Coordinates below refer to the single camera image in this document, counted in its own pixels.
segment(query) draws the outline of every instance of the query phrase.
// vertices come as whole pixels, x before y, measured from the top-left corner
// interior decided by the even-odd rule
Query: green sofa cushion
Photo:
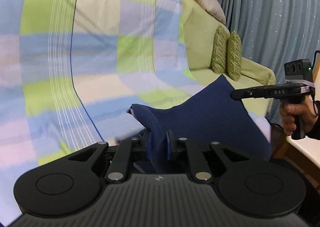
[[[216,74],[223,74],[227,71],[227,45],[229,35],[219,25],[213,39],[211,68]]]
[[[234,81],[241,76],[241,49],[241,39],[236,31],[232,31],[228,40],[227,69]]]

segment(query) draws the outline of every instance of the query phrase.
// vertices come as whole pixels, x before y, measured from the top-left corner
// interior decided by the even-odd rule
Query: sofa
[[[193,77],[202,85],[207,86],[215,81],[220,74],[211,70],[213,38],[216,29],[225,25],[209,15],[194,0],[181,0],[182,21],[189,69]],[[235,89],[261,85],[272,85],[276,82],[273,71],[247,58],[242,57],[241,77],[232,80],[227,74],[226,79]],[[271,108],[272,99],[244,99],[243,104],[248,111],[258,116],[265,116]]]

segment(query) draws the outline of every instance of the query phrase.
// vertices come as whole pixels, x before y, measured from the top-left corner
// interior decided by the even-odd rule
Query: checkered blanket
[[[142,125],[204,87],[186,58],[180,0],[0,0],[0,222],[24,172]]]

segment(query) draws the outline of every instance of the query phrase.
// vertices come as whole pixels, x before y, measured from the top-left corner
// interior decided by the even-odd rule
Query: black handle
[[[297,128],[292,133],[291,138],[294,140],[304,139],[306,137],[306,133],[304,132],[304,123],[298,115],[294,115],[293,117]]]

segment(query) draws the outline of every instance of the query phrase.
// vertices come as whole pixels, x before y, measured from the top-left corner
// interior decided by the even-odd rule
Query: hand
[[[301,120],[304,122],[304,129],[306,133],[312,130],[318,118],[313,109],[313,102],[309,98],[305,98],[300,104],[285,104],[284,106],[280,106],[280,115],[284,133],[287,136],[291,136],[297,127],[292,115],[300,116]]]

